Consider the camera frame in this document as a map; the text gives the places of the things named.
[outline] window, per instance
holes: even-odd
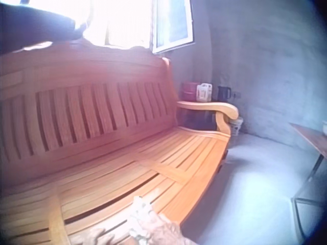
[[[19,0],[6,0],[17,4]],[[160,53],[194,42],[191,0],[29,0],[30,7],[65,15],[95,45],[143,46]]]
[[[153,21],[154,53],[194,41],[190,0],[155,0]]]

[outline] wooden sofa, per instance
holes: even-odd
[[[1,57],[1,226],[13,244],[70,244],[94,227],[133,244],[134,196],[183,222],[230,138],[225,103],[178,102],[169,61],[136,48],[62,43]],[[178,127],[216,111],[218,131]]]

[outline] white jug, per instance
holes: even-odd
[[[198,85],[196,90],[196,101],[210,102],[212,92],[213,92],[212,84],[202,83],[201,85]]]

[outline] armrest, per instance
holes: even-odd
[[[229,103],[221,103],[221,102],[200,103],[200,102],[178,101],[177,107],[189,109],[189,110],[220,111],[225,115],[227,115],[230,119],[237,119],[239,117],[238,109]]]

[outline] gray wall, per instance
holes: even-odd
[[[204,0],[192,0],[195,43],[166,54],[172,62],[176,90],[183,82],[209,83],[212,79],[212,46]]]
[[[241,93],[232,101],[244,130],[308,149],[292,130],[327,120],[327,38],[305,0],[207,0],[213,83]]]

